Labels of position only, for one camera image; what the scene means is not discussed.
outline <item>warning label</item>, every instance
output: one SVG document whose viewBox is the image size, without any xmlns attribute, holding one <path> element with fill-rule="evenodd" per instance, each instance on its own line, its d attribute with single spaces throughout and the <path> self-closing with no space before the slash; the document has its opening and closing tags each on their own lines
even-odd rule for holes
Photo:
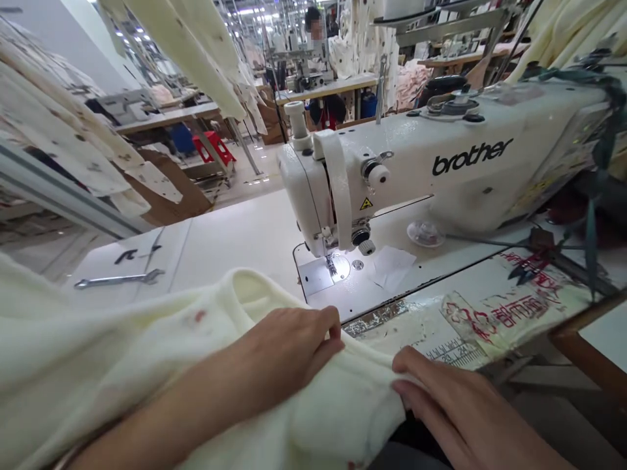
<svg viewBox="0 0 627 470">
<path fill-rule="evenodd" d="M 361 205 L 361 209 L 360 210 L 368 209 L 368 208 L 371 208 L 371 207 L 372 207 L 372 203 L 370 202 L 370 199 L 365 198 L 364 199 L 364 203 Z"/>
</svg>

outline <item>red stool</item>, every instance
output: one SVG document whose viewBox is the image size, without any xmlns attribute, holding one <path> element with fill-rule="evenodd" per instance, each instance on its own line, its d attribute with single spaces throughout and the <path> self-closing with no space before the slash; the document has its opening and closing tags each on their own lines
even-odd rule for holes
<svg viewBox="0 0 627 470">
<path fill-rule="evenodd" d="M 228 166 L 231 161 L 237 161 L 235 157 L 233 157 L 233 154 L 229 151 L 229 149 L 227 149 L 224 142 L 222 142 L 222 139 L 215 132 L 205 132 L 204 136 L 209 139 L 209 143 L 211 143 L 211 146 L 216 150 L 217 154 L 220 156 L 220 159 L 224 162 L 224 165 Z M 210 163 L 214 160 L 211 156 L 211 153 L 209 152 L 209 149 L 205 148 L 205 146 L 203 145 L 200 137 L 194 136 L 192 138 L 192 141 L 194 142 L 196 150 L 198 151 L 198 153 L 200 153 L 202 161 L 204 161 L 205 163 Z"/>
</svg>

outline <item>white wall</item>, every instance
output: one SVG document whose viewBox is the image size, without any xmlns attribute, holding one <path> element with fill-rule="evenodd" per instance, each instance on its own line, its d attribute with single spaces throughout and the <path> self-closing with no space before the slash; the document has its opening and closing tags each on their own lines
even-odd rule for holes
<svg viewBox="0 0 627 470">
<path fill-rule="evenodd" d="M 6 19 L 30 30 L 50 51 L 89 75 L 105 93 L 121 93 L 146 84 L 135 66 L 117 54 L 88 0 L 0 0 L 0 7 L 15 6 L 24 13 L 6 14 Z"/>
</svg>

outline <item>blue bin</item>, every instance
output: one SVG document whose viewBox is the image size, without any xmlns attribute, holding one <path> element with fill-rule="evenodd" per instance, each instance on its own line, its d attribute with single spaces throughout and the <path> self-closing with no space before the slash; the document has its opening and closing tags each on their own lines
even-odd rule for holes
<svg viewBox="0 0 627 470">
<path fill-rule="evenodd" d="M 374 93 L 363 93 L 361 95 L 361 116 L 359 119 L 371 118 L 377 114 L 377 95 Z"/>
<path fill-rule="evenodd" d="M 187 126 L 183 123 L 174 124 L 170 128 L 170 137 L 174 142 L 174 146 L 180 153 L 191 153 L 196 151 L 194 142 L 192 141 L 192 134 L 189 132 Z"/>
</svg>

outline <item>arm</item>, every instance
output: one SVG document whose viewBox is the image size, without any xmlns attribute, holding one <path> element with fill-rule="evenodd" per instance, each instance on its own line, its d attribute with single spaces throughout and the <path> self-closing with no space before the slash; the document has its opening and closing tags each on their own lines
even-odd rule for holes
<svg viewBox="0 0 627 470">
<path fill-rule="evenodd" d="M 235 424 L 234 404 L 219 381 L 213 384 L 204 390 L 199 409 L 192 406 L 197 400 L 194 390 L 187 390 L 183 383 L 173 387 L 88 446 L 69 468 L 174 468 L 203 442 Z"/>
<path fill-rule="evenodd" d="M 298 392 L 343 348 L 334 307 L 274 310 L 90 444 L 69 469 L 172 469 L 204 442 Z"/>
</svg>

